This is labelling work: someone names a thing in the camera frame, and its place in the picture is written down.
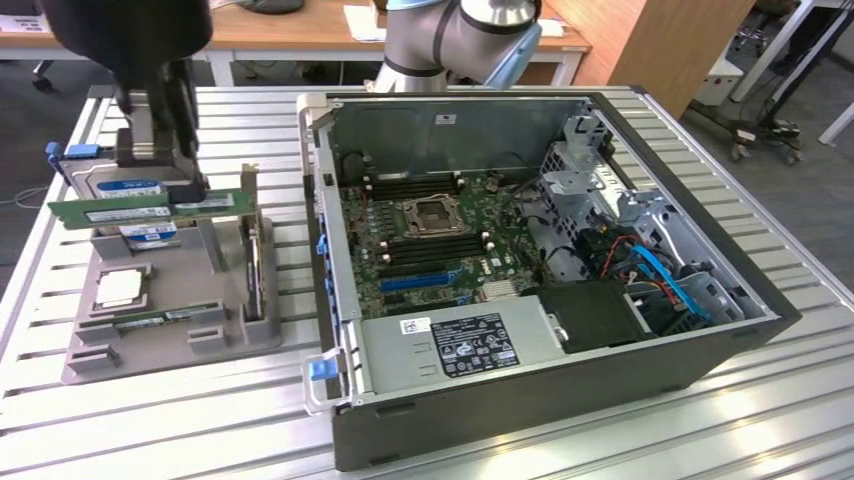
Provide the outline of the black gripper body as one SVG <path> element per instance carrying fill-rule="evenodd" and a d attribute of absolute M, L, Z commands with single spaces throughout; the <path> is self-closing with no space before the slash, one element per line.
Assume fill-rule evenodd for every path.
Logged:
<path fill-rule="evenodd" d="M 120 167 L 169 167 L 173 148 L 197 160 L 198 110 L 189 58 L 166 62 L 134 87 L 118 83 L 116 102 L 128 124 L 116 136 Z"/>

